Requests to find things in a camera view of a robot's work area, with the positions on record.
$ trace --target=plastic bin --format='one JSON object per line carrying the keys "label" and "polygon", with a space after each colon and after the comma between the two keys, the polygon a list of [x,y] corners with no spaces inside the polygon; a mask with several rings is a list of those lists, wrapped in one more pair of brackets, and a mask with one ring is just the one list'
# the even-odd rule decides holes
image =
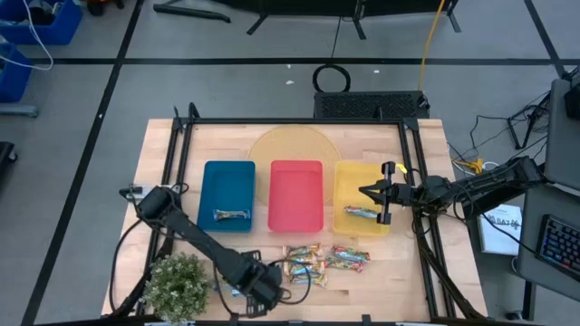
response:
{"label": "plastic bin", "polygon": [[[0,43],[0,53],[14,62],[32,64],[30,60],[16,50],[15,45]],[[0,65],[4,67],[2,72],[0,72],[0,102],[7,103],[21,100],[32,69],[21,67],[2,59],[0,59]]]}
{"label": "plastic bin", "polygon": [[313,233],[324,226],[323,165],[275,160],[270,171],[268,227],[274,232]]}
{"label": "plastic bin", "polygon": [[381,212],[381,206],[359,191],[359,187],[373,185],[384,178],[380,164],[340,161],[336,163],[334,177],[333,230],[347,235],[383,236],[389,233],[388,225],[377,224],[375,219],[344,212],[345,206],[358,206]]}
{"label": "plastic bin", "polygon": [[[71,42],[82,18],[81,9],[73,0],[45,0],[54,5],[63,3],[54,22],[50,25],[35,25],[38,37],[47,44],[68,44]],[[20,20],[26,17],[26,7],[22,0],[0,0],[0,19],[6,21]],[[38,44],[26,25],[0,25],[0,34],[14,44]]]}
{"label": "plastic bin", "polygon": [[[198,226],[204,231],[250,232],[254,218],[256,165],[251,161],[206,163],[199,200]],[[249,211],[249,219],[216,221],[214,210]]]}

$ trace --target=yellow bin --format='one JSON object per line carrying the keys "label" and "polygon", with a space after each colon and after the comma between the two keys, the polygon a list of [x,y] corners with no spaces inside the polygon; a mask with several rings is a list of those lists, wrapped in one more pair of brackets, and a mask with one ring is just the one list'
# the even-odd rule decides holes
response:
{"label": "yellow bin", "polygon": [[381,164],[340,161],[334,174],[334,222],[336,233],[347,235],[383,236],[388,225],[379,225],[375,219],[344,212],[345,206],[358,206],[381,212],[381,206],[359,191],[361,186],[374,185],[383,178]]}

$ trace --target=candy wrapper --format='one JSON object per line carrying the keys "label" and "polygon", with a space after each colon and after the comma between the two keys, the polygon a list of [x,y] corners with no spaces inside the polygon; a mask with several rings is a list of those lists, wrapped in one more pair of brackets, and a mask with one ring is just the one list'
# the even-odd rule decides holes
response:
{"label": "candy wrapper", "polygon": [[368,263],[371,260],[369,253],[359,252],[352,248],[335,245],[332,249],[333,256],[343,258],[356,263]]}
{"label": "candy wrapper", "polygon": [[315,254],[302,254],[294,257],[289,257],[288,261],[284,261],[284,273],[290,275],[290,269],[294,266],[302,267],[301,264],[296,264],[294,262],[300,262],[305,264],[316,264],[318,259]]}
{"label": "candy wrapper", "polygon": [[[218,284],[216,284],[216,283],[214,284],[214,292],[218,292],[218,286],[219,286]],[[240,292],[238,289],[235,289],[235,288],[233,288],[233,287],[232,287],[232,286],[230,286],[230,285],[225,285],[225,286],[224,286],[224,288],[225,288],[225,290],[227,290],[227,291],[231,291],[231,294],[232,294],[232,296],[233,296],[234,298],[237,298],[237,297],[240,297],[240,296],[243,296],[243,295],[244,295],[244,294],[242,294],[242,293],[241,293],[241,292]]]}
{"label": "candy wrapper", "polygon": [[222,211],[214,209],[214,219],[218,222],[230,219],[250,219],[250,212],[243,211]]}
{"label": "candy wrapper", "polygon": [[286,252],[286,257],[294,257],[302,254],[315,254],[317,256],[323,256],[323,248],[320,244],[304,245],[300,247],[288,247]]}
{"label": "candy wrapper", "polygon": [[[328,283],[328,278],[326,277],[326,274],[322,274],[320,276],[312,276],[311,278],[312,278],[312,284],[317,284],[323,288],[325,288],[326,283]],[[308,284],[308,275],[307,274],[294,275],[294,276],[290,277],[290,283]]]}
{"label": "candy wrapper", "polygon": [[326,257],[326,260],[324,261],[324,266],[339,269],[350,269],[358,273],[362,272],[364,269],[364,263],[348,261],[346,259],[337,258],[334,256]]}
{"label": "candy wrapper", "polygon": [[344,212],[364,218],[377,218],[379,214],[379,212],[375,212],[372,209],[356,206],[347,206],[344,208]]}
{"label": "candy wrapper", "polygon": [[306,271],[310,272],[310,275],[313,277],[320,276],[324,274],[324,262],[308,264],[306,266],[293,264],[292,267],[290,267],[290,275],[306,274]]}

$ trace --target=wooden table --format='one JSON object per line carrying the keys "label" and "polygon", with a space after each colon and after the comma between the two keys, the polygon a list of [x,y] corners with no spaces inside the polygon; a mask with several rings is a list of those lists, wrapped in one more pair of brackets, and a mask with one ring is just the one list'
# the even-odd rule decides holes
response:
{"label": "wooden table", "polygon": [[[139,165],[135,175],[137,184],[158,184],[161,180],[166,157],[171,120],[150,120]],[[201,192],[204,165],[208,160],[247,159],[254,142],[276,125],[196,125],[190,143],[185,182],[189,191],[183,195],[183,209],[195,221]],[[402,162],[401,144],[396,126],[388,125],[311,125],[325,134],[339,149],[343,159],[382,163],[387,160]],[[445,134],[440,120],[420,120],[423,151],[430,175],[454,179]],[[412,135],[408,132],[413,166],[417,167]],[[172,176],[177,174],[181,139],[178,139]],[[401,173],[394,175],[394,182],[404,182]],[[283,257],[285,245],[309,245],[321,243],[325,249],[332,245],[350,245],[367,251],[372,260],[362,273],[344,270],[328,270],[325,289],[313,286],[305,302],[295,306],[279,304],[266,317],[259,320],[305,320],[305,321],[359,321],[362,314],[371,314],[373,321],[428,321],[419,252],[411,231],[411,210],[400,206],[390,207],[391,231],[385,237],[362,237],[336,235],[332,232],[332,202],[324,208],[324,229],[314,235],[276,234],[267,226],[267,206],[255,202],[254,223],[249,234],[211,233],[222,245],[238,251],[259,249],[265,261]],[[128,205],[122,232],[136,221],[135,212]],[[466,227],[459,221],[442,216],[439,219],[440,234],[447,260],[449,275],[473,306],[487,314],[479,283],[478,270],[471,251]],[[117,262],[114,289],[115,302],[131,291],[143,273],[150,229],[141,224],[126,238]],[[198,254],[209,260],[188,243],[177,241],[174,253]],[[433,273],[433,284],[440,315],[445,314],[440,284]],[[297,299],[304,288],[295,289]],[[226,295],[234,311],[243,312],[245,299]],[[105,300],[103,313],[110,306]],[[196,320],[227,320],[227,312],[212,293],[208,311]]]}

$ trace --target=yellow cable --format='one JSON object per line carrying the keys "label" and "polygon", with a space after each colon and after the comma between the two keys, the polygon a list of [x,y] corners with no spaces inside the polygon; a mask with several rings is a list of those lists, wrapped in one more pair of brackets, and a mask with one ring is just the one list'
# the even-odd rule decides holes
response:
{"label": "yellow cable", "polygon": [[431,37],[433,37],[433,33],[435,33],[435,28],[437,27],[437,22],[439,21],[439,16],[441,15],[441,11],[443,10],[444,4],[445,4],[445,0],[441,0],[441,3],[439,4],[439,9],[437,9],[437,15],[435,15],[435,20],[433,21],[433,25],[431,26],[431,30],[429,32],[429,37],[427,38],[427,43],[425,43],[425,51],[423,52],[423,60],[420,62],[419,91],[423,91],[423,80],[425,79],[425,62],[427,61],[427,53],[429,53],[429,46],[431,44]]}

